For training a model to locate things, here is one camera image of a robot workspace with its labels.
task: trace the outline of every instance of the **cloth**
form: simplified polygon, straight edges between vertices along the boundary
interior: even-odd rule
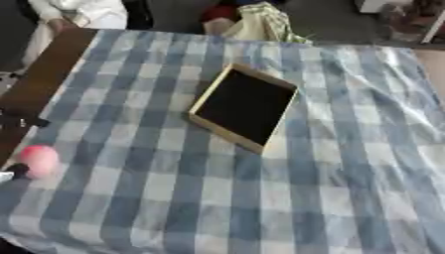
[[[185,115],[232,62],[299,88],[262,156]],[[445,114],[412,50],[101,31],[42,117],[16,153],[60,172],[0,186],[0,236],[34,253],[445,252]]]
[[[44,22],[60,19],[64,11],[76,11],[86,23],[105,15],[117,15],[126,19],[127,13],[121,0],[29,0]]]
[[[225,37],[238,40],[265,40],[311,44],[292,32],[289,17],[267,2],[238,8],[241,20],[228,29]]]
[[[53,40],[53,31],[47,25],[52,19],[68,18],[79,27],[93,29],[125,29],[127,12],[120,0],[29,0],[41,17],[23,57],[29,66]]]

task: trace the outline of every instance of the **black object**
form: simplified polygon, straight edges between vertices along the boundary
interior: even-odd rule
[[[39,22],[39,15],[31,7],[28,0],[16,0],[17,7],[19,11],[32,23],[37,24]]]
[[[231,70],[197,115],[265,145],[294,91]]]
[[[10,166],[8,169],[6,169],[5,172],[12,172],[14,173],[14,177],[12,180],[20,179],[25,176],[25,174],[30,170],[30,167],[28,165],[23,163],[18,163]]]
[[[48,125],[50,125],[50,121],[30,116],[20,110],[0,108],[0,127],[2,129],[24,128],[27,126],[45,128]]]
[[[148,30],[153,27],[153,18],[147,0],[123,1],[128,12],[127,29]]]

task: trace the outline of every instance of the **tablecloth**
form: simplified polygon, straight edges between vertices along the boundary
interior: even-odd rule
[[[299,88],[263,155],[187,119],[232,62]],[[411,50],[101,31],[42,117],[17,151],[59,173],[0,187],[0,236],[37,254],[445,252],[445,115]]]

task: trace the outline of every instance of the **floor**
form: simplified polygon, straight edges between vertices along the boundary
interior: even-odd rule
[[[0,1],[0,34],[8,35],[8,40],[0,41],[0,70],[18,67],[35,26],[20,14],[15,1]],[[376,15],[359,13],[354,0],[287,0],[280,8],[288,13],[295,33],[308,36],[318,44],[379,44],[445,49],[445,46],[388,41]]]

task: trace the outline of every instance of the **pink ball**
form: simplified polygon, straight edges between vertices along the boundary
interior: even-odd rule
[[[30,168],[28,178],[41,179],[53,173],[59,165],[59,155],[49,146],[29,146],[20,153],[19,161]]]

